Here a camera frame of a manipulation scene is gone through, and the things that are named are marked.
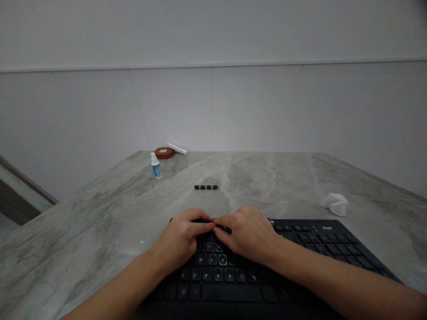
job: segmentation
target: marble countertop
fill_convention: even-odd
[[[426,200],[323,153],[138,152],[0,244],[1,319],[56,319],[147,250],[190,207],[211,216],[241,205],[271,218],[338,219],[406,285],[427,292]],[[195,190],[217,184],[218,190]],[[320,207],[350,202],[341,218]]]

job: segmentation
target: forearm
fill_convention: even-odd
[[[268,267],[321,297],[347,319],[424,319],[426,296],[373,272],[278,237]]]
[[[63,319],[126,319],[166,275],[159,259],[147,251]]]

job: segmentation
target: keyboard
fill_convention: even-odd
[[[337,220],[270,220],[275,231],[314,252],[400,280]],[[135,316],[183,319],[342,319],[320,298],[272,270],[234,254],[209,232]]]

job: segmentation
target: hand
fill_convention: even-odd
[[[193,223],[191,221],[212,218],[203,210],[192,208],[172,219],[166,229],[149,249],[153,261],[161,264],[165,276],[181,267],[196,252],[196,236],[212,231],[215,223]]]
[[[240,207],[235,213],[217,218],[214,222],[231,229],[231,235],[216,227],[217,238],[231,249],[249,260],[266,264],[274,255],[273,248],[281,241],[271,223],[253,207]]]

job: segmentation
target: white tissue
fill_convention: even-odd
[[[332,213],[337,216],[346,216],[346,206],[348,200],[339,193],[329,193],[321,202],[320,205],[328,208]]]

